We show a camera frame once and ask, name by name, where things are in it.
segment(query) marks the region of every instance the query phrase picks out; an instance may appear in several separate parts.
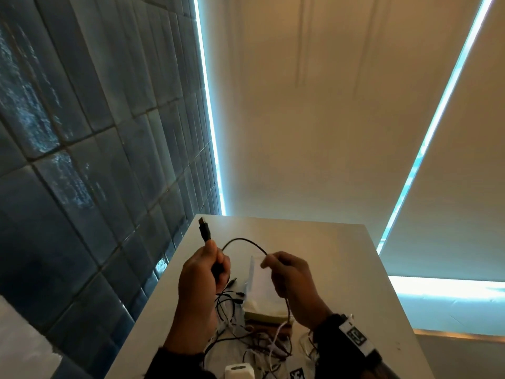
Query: table top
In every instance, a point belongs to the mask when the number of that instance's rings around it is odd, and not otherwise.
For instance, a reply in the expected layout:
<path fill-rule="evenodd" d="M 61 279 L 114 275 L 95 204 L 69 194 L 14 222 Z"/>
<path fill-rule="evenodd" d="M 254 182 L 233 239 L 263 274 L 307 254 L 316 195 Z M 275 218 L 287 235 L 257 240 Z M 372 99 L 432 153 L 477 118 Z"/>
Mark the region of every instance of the table top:
<path fill-rule="evenodd" d="M 141 378 L 165 341 L 177 306 L 182 265 L 203 245 L 198 218 L 193 219 L 106 379 Z M 232 238 L 245 237 L 268 253 L 284 250 L 305 259 L 321 298 L 332 311 L 354 315 L 354 323 L 401 379 L 433 378 L 364 225 L 213 215 L 205 215 L 205 220 L 220 247 Z M 250 256 L 257 253 L 247 242 L 236 241 L 226 248 L 236 287 L 245 284 Z M 300 332 L 294 329 L 294 340 Z"/>

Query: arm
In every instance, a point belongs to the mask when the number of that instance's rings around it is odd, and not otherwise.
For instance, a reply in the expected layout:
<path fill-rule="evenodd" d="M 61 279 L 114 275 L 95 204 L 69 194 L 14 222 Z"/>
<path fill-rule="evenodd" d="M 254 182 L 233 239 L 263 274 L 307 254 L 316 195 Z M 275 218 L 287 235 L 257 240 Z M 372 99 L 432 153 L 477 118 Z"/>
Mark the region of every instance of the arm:
<path fill-rule="evenodd" d="M 216 283 L 211 268 L 215 262 L 224 271 Z M 201 369 L 203 351 L 217 326 L 214 298 L 230 278 L 230 259 L 212 240 L 207 241 L 182 267 L 179 302 L 165 344 L 156 353 L 145 379 L 168 377 L 214 378 Z"/>
<path fill-rule="evenodd" d="M 314 332 L 319 360 L 316 378 L 397 379 L 375 350 L 365 356 L 338 328 L 345 318 L 333 314 L 317 293 L 309 265 L 280 251 L 269 254 L 261 265 L 272 269 L 272 281 L 281 298 L 289 301 L 294 318 Z"/>

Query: white charger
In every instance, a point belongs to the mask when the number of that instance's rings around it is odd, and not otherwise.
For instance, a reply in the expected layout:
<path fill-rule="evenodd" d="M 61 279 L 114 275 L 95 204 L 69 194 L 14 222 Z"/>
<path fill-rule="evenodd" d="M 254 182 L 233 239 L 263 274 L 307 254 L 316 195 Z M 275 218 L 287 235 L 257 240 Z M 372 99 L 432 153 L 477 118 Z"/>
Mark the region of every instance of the white charger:
<path fill-rule="evenodd" d="M 224 379 L 255 379 L 254 369 L 249 363 L 238 363 L 226 366 Z"/>

